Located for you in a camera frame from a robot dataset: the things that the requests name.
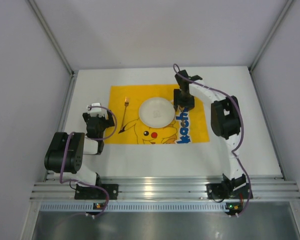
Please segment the cream round plate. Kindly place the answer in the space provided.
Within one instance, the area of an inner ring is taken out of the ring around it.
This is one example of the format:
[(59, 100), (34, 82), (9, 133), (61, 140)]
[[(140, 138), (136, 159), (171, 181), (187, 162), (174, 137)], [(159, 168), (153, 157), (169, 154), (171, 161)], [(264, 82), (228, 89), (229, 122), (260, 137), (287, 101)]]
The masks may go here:
[(175, 109), (167, 99), (152, 97), (140, 105), (138, 116), (144, 125), (159, 129), (167, 127), (175, 119)]

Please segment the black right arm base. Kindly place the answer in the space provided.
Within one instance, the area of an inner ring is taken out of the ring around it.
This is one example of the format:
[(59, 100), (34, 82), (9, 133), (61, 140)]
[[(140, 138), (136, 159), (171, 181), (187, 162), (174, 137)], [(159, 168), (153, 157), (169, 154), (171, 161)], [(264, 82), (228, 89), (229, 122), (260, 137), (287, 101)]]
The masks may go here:
[(247, 200), (252, 198), (253, 194), (250, 187), (251, 185), (245, 174), (231, 179), (223, 174), (221, 182), (207, 184), (206, 190), (209, 200), (221, 203), (224, 200)]

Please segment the thin brown fork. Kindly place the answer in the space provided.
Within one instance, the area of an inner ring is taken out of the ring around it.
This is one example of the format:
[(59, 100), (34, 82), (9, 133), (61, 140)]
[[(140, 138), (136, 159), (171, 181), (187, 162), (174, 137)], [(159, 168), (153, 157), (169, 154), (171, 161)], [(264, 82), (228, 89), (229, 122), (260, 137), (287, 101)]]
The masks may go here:
[(121, 121), (121, 126), (120, 126), (119, 133), (122, 133), (123, 130), (124, 130), (125, 116), (126, 116), (127, 107), (129, 106), (129, 103), (130, 103), (130, 99), (128, 97), (125, 97), (125, 100), (124, 100), (124, 112), (123, 112), (123, 116), (122, 116), (122, 121)]

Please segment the yellow Pikachu cloth placemat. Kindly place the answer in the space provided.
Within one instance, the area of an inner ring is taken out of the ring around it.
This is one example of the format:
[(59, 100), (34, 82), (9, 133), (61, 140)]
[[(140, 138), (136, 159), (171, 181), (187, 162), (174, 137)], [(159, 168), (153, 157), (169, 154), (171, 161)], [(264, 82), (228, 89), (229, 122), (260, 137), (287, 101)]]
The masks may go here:
[[(209, 142), (204, 105), (196, 98), (194, 109), (175, 112), (174, 120), (166, 127), (148, 127), (139, 119), (141, 104), (150, 98), (160, 97), (173, 102), (176, 84), (112, 86), (109, 109), (115, 114), (118, 125), (106, 130), (110, 136), (107, 144), (189, 144)], [(129, 98), (123, 132), (119, 133), (125, 109), (125, 97)]]

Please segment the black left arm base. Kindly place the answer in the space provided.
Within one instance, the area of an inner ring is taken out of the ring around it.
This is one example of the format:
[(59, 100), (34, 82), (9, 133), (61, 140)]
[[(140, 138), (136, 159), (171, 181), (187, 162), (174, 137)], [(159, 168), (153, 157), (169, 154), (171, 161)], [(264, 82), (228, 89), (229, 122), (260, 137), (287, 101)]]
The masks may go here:
[[(118, 184), (102, 184), (101, 187), (108, 193), (110, 200), (117, 200), (119, 193)], [(75, 200), (105, 200), (106, 193), (95, 187), (76, 185)]]

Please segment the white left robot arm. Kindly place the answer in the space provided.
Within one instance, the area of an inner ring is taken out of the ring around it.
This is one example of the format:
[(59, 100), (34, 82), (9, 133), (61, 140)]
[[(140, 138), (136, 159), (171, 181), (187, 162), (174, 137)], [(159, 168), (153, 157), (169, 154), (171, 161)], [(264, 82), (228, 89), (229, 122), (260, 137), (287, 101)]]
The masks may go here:
[(58, 175), (59, 182), (76, 183), (84, 187), (101, 188), (98, 173), (84, 163), (84, 156), (98, 156), (107, 139), (104, 132), (117, 127), (117, 119), (110, 110), (103, 113), (82, 114), (86, 124), (84, 132), (56, 132), (44, 157), (44, 167)]

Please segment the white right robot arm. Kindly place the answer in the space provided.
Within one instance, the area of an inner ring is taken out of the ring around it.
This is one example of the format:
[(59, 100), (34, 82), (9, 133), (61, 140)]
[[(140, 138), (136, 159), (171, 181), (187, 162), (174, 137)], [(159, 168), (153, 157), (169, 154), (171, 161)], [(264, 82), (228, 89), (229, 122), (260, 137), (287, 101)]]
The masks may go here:
[(207, 86), (199, 75), (189, 76), (187, 71), (181, 70), (177, 64), (173, 65), (173, 70), (179, 86), (173, 90), (174, 109), (190, 111), (195, 107), (196, 98), (210, 104), (212, 132), (223, 139), (223, 148), (227, 150), (223, 182), (229, 190), (247, 185), (250, 178), (237, 154), (245, 133), (238, 99), (234, 95)]

